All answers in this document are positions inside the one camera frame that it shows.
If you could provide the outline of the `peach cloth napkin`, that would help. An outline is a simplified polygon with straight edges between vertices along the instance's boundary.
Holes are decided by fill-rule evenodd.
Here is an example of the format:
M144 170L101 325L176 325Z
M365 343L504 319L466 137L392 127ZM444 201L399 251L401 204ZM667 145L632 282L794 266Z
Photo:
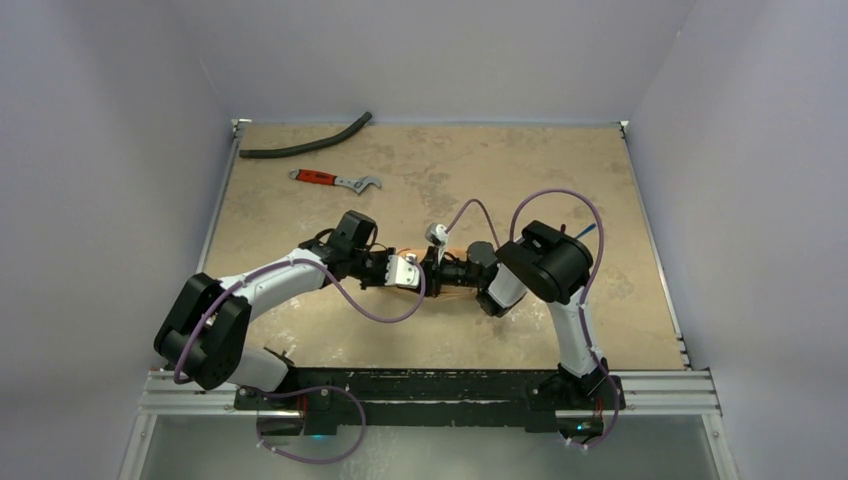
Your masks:
M472 264L468 260L467 253L461 249L449 247L446 249L443 259L458 259L465 260L468 262L469 273L472 275L474 279L474 286L470 288L466 287L447 287L444 289L443 293L435 298L439 297L458 297L458 296L468 296L473 295L478 289L483 278L483 268L477 265Z

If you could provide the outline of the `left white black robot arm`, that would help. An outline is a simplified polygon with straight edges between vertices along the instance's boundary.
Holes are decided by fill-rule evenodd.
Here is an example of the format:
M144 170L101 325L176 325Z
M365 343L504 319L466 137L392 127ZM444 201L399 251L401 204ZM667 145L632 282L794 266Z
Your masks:
M396 271L413 273L395 249L376 250L373 219L346 212L338 225L301 242L289 254L249 272L213 278L191 276L154 340L155 351L174 368L177 384L205 390L224 383L258 389L272 408L297 399L290 361L246 345L250 324L269 310L345 278L362 288L384 286Z

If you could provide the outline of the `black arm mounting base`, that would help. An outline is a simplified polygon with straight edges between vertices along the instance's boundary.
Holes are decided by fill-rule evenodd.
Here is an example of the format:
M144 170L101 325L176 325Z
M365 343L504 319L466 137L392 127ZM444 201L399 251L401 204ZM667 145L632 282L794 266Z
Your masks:
M512 427L596 438L625 407L621 380L598 367L594 393L553 384L554 369L417 369L291 366L273 392L241 388L235 406L285 420L272 435L333 435L341 426Z

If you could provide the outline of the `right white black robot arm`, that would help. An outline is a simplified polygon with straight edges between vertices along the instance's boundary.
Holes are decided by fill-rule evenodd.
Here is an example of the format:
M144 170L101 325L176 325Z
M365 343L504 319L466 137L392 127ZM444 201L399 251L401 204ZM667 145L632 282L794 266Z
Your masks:
M580 319L579 299L593 266L584 244L537 220L499 248L485 241L470 244L463 259L446 250L446 226L430 225L425 238L431 243L421 259L427 296L437 297L446 287L473 288L483 312L500 318L534 294L546 303L559 344L554 386L576 407L599 396L603 356L591 353L593 332Z

